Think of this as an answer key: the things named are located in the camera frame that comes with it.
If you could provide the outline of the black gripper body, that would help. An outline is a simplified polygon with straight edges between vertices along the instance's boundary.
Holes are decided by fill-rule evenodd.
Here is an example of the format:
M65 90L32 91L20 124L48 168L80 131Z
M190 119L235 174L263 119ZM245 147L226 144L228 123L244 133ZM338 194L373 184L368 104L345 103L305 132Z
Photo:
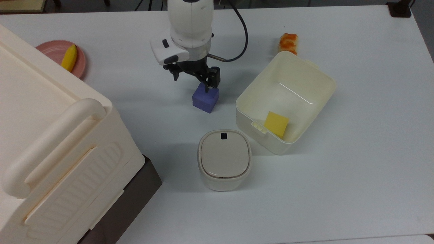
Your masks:
M197 61L183 61L163 65L163 68L171 74L173 74L173 70L179 70L180 73L184 72L196 77L200 82L203 82L203 76L207 67L207 57Z

